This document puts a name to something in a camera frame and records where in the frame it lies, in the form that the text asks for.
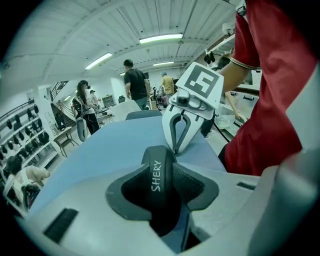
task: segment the woman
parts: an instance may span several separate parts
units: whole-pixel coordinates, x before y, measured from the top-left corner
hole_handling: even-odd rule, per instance
[[[91,103],[91,95],[88,90],[88,82],[81,80],[77,87],[76,97],[81,102],[83,108],[83,119],[86,121],[86,126],[89,129],[91,135],[100,129],[97,121],[94,105]]]
[[[27,166],[22,169],[22,160],[19,156],[10,156],[6,166],[11,174],[5,184],[3,195],[6,196],[12,187],[21,204],[24,201],[23,186],[37,183],[38,187],[41,188],[44,186],[42,180],[50,176],[50,172],[45,168]]]

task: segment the black rubber pad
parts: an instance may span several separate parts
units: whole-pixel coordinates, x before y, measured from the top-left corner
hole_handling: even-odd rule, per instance
[[[43,233],[58,244],[77,214],[77,210],[64,208]]]

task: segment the red shirt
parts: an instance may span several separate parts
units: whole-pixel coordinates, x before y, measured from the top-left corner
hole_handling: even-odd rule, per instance
[[[228,172],[260,176],[302,149],[286,110],[308,82],[317,59],[290,18],[272,0],[246,0],[247,21],[236,14],[231,61],[262,68],[251,118],[225,148]]]

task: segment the hand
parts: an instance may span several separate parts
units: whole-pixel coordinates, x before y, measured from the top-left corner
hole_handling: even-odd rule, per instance
[[[238,119],[238,120],[241,120],[241,119],[242,119],[241,116],[239,115],[239,112],[238,112],[238,111],[236,111],[236,112],[234,113],[234,117],[235,117],[236,119]]]

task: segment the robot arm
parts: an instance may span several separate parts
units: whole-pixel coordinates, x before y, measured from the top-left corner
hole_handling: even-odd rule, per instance
[[[219,102],[224,77],[213,70],[193,62],[176,83],[179,88],[170,99],[162,118],[164,137],[175,153],[182,152],[196,135],[204,119],[210,120]],[[177,141],[176,124],[186,123]]]

